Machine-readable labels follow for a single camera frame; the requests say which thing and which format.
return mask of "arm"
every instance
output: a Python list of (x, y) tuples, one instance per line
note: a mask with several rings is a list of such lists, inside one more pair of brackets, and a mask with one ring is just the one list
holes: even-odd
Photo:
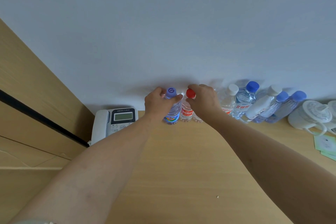
[(221, 110), (216, 92), (190, 85), (191, 108), (225, 138), (264, 192), (295, 224), (336, 222), (336, 177)]
[(145, 98), (145, 115), (132, 125), (89, 147), (63, 168), (10, 223), (45, 220), (104, 223), (111, 205), (130, 177), (151, 133), (182, 95), (163, 99), (156, 88)]

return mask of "white bottle cap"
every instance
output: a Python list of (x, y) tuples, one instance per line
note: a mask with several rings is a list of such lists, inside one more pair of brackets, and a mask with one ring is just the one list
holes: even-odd
[(230, 84), (227, 89), (226, 89), (226, 93), (230, 96), (235, 96), (238, 92), (239, 88), (237, 85), (235, 84)]
[(279, 95), (281, 91), (282, 91), (282, 88), (280, 86), (273, 84), (268, 88), (267, 95), (271, 97), (275, 97)]

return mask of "red bottle cap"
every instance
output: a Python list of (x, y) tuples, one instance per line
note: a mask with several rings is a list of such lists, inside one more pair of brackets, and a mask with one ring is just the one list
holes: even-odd
[(187, 95), (188, 98), (196, 97), (196, 93), (192, 89), (187, 89), (187, 92), (185, 94)]

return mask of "blue bottle cap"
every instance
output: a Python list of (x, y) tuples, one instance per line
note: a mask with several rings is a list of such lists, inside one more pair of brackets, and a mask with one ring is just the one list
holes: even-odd
[(281, 91), (279, 95), (276, 96), (276, 100), (280, 103), (285, 102), (289, 98), (289, 95), (286, 91)]
[(257, 82), (254, 81), (250, 81), (247, 85), (246, 85), (246, 89), (247, 91), (254, 93), (259, 89), (259, 84)]
[(176, 89), (173, 87), (170, 87), (169, 89), (167, 89), (167, 93), (166, 93), (166, 98), (173, 98), (177, 95), (176, 93)]
[(300, 91), (300, 90), (294, 92), (293, 95), (292, 95), (292, 99), (296, 102), (300, 102), (302, 100), (305, 100), (306, 98), (307, 98), (306, 93), (304, 93), (303, 91)]

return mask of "red bottle label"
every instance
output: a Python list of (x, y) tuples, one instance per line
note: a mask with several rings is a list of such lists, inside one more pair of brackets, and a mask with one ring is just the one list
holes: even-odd
[(184, 115), (184, 116), (191, 116), (193, 113), (194, 113), (194, 111), (193, 110), (185, 110), (185, 109), (181, 109), (181, 113)]

